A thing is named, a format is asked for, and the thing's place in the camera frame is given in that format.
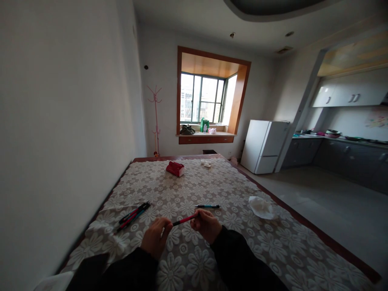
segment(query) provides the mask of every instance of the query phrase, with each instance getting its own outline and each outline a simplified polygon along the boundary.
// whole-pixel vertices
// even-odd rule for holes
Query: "gray floor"
[[[387,279],[387,195],[313,166],[266,175],[238,167]]]

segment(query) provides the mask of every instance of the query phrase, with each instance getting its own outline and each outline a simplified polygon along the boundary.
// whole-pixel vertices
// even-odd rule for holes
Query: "person's right hand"
[[[140,248],[159,260],[172,228],[173,224],[168,218],[156,218],[154,223],[144,233]]]
[[[221,224],[210,211],[197,209],[194,214],[198,217],[190,221],[191,228],[198,231],[212,245],[222,230]]]

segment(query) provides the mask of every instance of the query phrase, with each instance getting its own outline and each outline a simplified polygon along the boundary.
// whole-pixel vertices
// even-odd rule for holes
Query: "lace bedspread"
[[[62,272],[75,270],[81,261],[110,253],[109,263],[140,246],[144,232],[158,216],[172,222],[194,213],[196,204],[218,204],[211,209],[228,229],[241,233],[257,258],[264,261],[285,285],[296,290],[369,290],[369,279],[300,224],[269,195],[262,192],[223,158],[179,160],[186,174],[178,178],[165,171],[168,161],[130,165],[85,239],[71,253]],[[278,218],[260,219],[248,204],[249,196],[272,203]],[[113,236],[118,221],[139,204],[152,206],[124,231]],[[209,244],[190,223],[172,229],[157,272],[159,290],[225,290]]]

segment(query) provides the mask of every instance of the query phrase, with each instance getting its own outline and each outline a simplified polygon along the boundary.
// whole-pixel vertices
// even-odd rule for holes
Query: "drawer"
[[[187,136],[179,137],[179,144],[192,143],[232,143],[234,137],[231,136]]]

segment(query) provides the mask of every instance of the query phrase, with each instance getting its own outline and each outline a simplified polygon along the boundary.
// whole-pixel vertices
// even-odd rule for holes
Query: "pink coat rack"
[[[160,99],[160,101],[158,101],[158,97],[157,97],[159,91],[160,91],[162,88],[160,88],[159,90],[156,91],[157,86],[155,86],[155,92],[152,91],[150,87],[147,86],[147,88],[148,88],[148,89],[152,92],[152,94],[154,95],[154,100],[149,100],[149,99],[148,99],[148,101],[151,102],[151,103],[152,103],[152,102],[155,103],[156,131],[155,131],[155,132],[152,131],[152,133],[153,133],[154,136],[155,136],[155,151],[154,151],[154,155],[155,155],[156,157],[158,157],[158,156],[160,156],[160,151],[159,151],[159,134],[160,134],[160,129],[159,129],[159,127],[158,127],[158,110],[157,110],[157,108],[156,108],[156,103],[162,102],[161,99]],[[158,151],[156,150],[156,140],[158,140]]]

